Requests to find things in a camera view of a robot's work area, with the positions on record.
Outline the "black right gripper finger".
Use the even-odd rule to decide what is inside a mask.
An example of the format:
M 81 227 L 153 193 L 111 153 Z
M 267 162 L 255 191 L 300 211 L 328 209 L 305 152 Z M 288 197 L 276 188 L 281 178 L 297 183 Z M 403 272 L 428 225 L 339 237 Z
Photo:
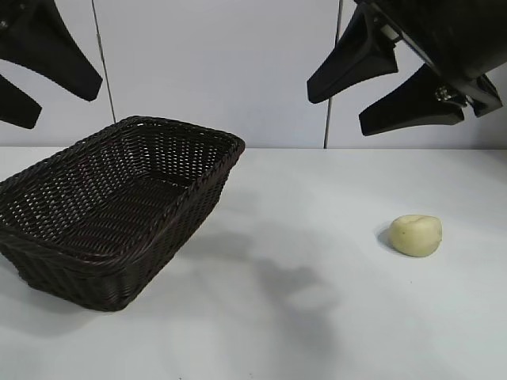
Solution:
M 356 8 L 335 48 L 307 81 L 311 103 L 318 104 L 357 83 L 398 71 L 395 43 L 382 32 L 384 25 L 372 8 Z
M 421 66 L 397 89 L 361 112 L 362 134 L 370 136 L 407 127 L 462 122 L 461 107 L 437 99 L 436 91 L 443 84 L 431 68 Z

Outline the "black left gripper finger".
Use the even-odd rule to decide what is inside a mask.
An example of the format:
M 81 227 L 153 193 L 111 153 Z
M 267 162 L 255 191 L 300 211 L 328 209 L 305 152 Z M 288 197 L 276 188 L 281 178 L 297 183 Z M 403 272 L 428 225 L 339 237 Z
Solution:
M 1 121 L 33 129 L 42 107 L 29 95 L 1 76 Z
M 1 58 L 94 101 L 102 77 L 68 31 L 53 1 L 1 2 Z

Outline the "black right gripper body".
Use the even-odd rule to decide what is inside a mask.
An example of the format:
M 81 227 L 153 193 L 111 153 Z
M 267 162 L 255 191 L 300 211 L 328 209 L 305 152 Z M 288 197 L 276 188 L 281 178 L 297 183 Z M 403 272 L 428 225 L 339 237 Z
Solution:
M 358 1 L 402 37 L 477 117 L 502 107 L 486 76 L 506 63 L 506 2 Z

